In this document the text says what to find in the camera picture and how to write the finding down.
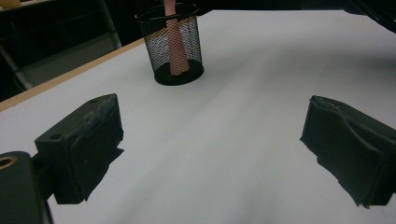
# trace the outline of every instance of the wooden table edge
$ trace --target wooden table edge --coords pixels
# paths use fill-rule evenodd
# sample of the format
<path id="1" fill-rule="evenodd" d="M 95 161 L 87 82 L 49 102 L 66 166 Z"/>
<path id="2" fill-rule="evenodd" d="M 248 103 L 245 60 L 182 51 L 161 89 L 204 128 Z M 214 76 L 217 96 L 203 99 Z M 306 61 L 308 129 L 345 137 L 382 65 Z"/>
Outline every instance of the wooden table edge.
<path id="1" fill-rule="evenodd" d="M 40 85 L 38 85 L 36 87 L 33 87 L 32 89 L 30 89 L 28 91 L 24 91 L 24 92 L 22 92 L 22 93 L 20 93 L 20 94 L 18 94 L 16 96 L 13 96 L 13 97 L 11 97 L 9 99 L 6 99 L 5 101 L 0 102 L 0 112 L 4 111 L 4 110 L 7 110 L 7 109 L 9 109 L 12 106 L 15 106 L 17 104 L 20 104 L 23 101 L 26 101 L 26 100 L 28 100 L 28 99 L 40 94 L 41 92 L 47 91 L 47 90 L 49 90 L 49 89 L 51 89 L 51 88 L 53 88 L 53 87 L 65 82 L 66 80 L 68 80 L 68 79 L 70 79 L 72 77 L 76 77 L 79 74 L 81 74 L 81 73 L 83 73 L 83 72 L 85 72 L 85 71 L 97 66 L 98 64 L 104 63 L 105 61 L 110 60 L 110 59 L 122 54 L 125 51 L 133 49 L 133 48 L 135 48 L 137 46 L 140 46 L 143 43 L 145 43 L 143 38 L 138 39 L 135 42 L 133 42 L 133 43 L 131 43 L 131 44 L 125 46 L 125 47 L 122 47 L 120 49 L 116 49 L 114 51 L 111 51 L 110 53 L 108 53 L 108 54 L 106 54 L 106 55 L 104 55 L 104 56 L 102 56 L 100 58 L 97 58 L 97 59 L 95 59 L 95 60 L 93 60 L 93 61 L 91 61 L 89 63 L 85 63 L 82 66 L 80 66 L 80 67 L 78 67 L 78 68 L 76 68 L 74 70 L 71 70 L 71 71 L 69 71 L 69 72 L 67 72 L 67 73 L 65 73 L 63 75 L 60 75 L 60 76 L 58 76 L 58 77 L 56 77 L 56 78 L 54 78 L 54 79 L 52 79 L 50 81 L 42 83 L 42 84 L 40 84 Z"/>

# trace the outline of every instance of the pink object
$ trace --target pink object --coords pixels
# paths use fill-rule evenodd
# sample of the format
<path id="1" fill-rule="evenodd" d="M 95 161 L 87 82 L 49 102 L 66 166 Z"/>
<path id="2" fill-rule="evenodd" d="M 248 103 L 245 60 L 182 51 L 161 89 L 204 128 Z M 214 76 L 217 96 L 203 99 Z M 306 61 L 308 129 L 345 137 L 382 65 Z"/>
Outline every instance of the pink object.
<path id="1" fill-rule="evenodd" d="M 175 4 L 176 0 L 164 0 L 165 16 L 176 14 Z M 183 40 L 178 28 L 177 19 L 166 21 L 166 28 L 168 32 L 171 74 L 173 76 L 179 76 L 183 72 L 189 71 L 190 66 L 187 60 L 186 51 L 184 50 Z"/>

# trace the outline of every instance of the black mesh pen cup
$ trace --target black mesh pen cup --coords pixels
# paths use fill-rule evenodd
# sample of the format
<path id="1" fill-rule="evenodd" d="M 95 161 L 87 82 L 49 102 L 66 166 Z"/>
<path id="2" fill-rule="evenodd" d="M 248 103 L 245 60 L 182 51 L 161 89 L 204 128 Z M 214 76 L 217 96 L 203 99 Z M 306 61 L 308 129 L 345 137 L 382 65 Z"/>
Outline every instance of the black mesh pen cup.
<path id="1" fill-rule="evenodd" d="M 158 83 L 182 85 L 204 72 L 196 19 L 198 9 L 194 4 L 176 4 L 177 14 L 172 16 L 165 16 L 164 6 L 136 14 Z"/>

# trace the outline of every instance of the white table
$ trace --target white table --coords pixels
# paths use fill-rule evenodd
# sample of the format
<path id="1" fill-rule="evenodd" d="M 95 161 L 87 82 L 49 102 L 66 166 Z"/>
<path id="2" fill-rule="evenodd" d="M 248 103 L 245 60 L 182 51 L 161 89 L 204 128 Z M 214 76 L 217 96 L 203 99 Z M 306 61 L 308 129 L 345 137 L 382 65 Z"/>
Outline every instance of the white table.
<path id="1" fill-rule="evenodd" d="M 396 128 L 396 34 L 343 11 L 212 11 L 205 73 L 166 87 L 144 45 L 0 113 L 0 153 L 100 95 L 119 96 L 125 152 L 56 224 L 393 224 L 396 201 L 357 207 L 299 141 L 312 95 Z"/>

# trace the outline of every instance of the cup rim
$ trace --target cup rim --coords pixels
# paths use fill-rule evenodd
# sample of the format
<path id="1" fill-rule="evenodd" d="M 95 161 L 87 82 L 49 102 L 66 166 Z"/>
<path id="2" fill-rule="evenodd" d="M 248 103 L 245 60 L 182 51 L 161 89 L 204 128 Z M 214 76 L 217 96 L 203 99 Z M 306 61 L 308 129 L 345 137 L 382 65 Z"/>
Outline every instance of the cup rim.
<path id="1" fill-rule="evenodd" d="M 164 10 L 164 5 L 156 6 L 156 7 L 150 7 L 144 11 L 138 12 L 134 18 L 138 22 L 152 22 L 152 21 L 167 21 L 167 20 L 172 20 L 172 19 L 177 19 L 180 17 L 185 17 L 190 14 L 195 14 L 199 8 L 195 4 L 185 4 L 185 3 L 176 3 L 176 7 L 190 7 L 189 11 L 184 12 L 184 13 L 176 13 L 171 16 L 161 16 L 161 17 L 154 17 L 154 18 L 145 18 L 149 13 L 156 12 L 158 10 Z"/>

